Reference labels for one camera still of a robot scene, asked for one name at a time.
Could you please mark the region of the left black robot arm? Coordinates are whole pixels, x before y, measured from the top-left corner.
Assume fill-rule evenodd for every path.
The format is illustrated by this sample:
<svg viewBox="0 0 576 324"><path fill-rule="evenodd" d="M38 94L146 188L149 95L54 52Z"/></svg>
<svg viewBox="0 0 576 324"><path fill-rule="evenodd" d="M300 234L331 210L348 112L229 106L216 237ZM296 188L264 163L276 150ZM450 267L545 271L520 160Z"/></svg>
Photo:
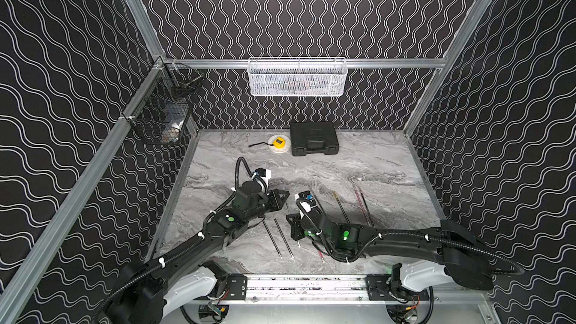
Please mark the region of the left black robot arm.
<svg viewBox="0 0 576 324"><path fill-rule="evenodd" d="M169 291L189 271L201 267L214 253L237 240L249 222L282 210L288 190L263 190L246 181L205 218L201 230L179 246L144 264L121 270L112 292L96 307L91 323L160 323Z"/></svg>

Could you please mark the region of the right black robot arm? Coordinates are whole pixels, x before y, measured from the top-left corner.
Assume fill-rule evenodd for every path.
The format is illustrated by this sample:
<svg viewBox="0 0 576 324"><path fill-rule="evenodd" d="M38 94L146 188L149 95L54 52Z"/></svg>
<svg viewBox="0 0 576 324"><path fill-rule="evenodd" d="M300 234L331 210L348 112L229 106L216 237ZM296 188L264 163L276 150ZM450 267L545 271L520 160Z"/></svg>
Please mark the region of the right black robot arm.
<svg viewBox="0 0 576 324"><path fill-rule="evenodd" d="M488 248L467 229L441 220L427 229L383 229L360 223L335 223L312 195L295 199L297 211L286 217L295 241L307 238L333 260L351 264L365 257L405 257L413 264L397 264L389 288L421 292L454 283L489 291L498 275L516 276L524 267Z"/></svg>

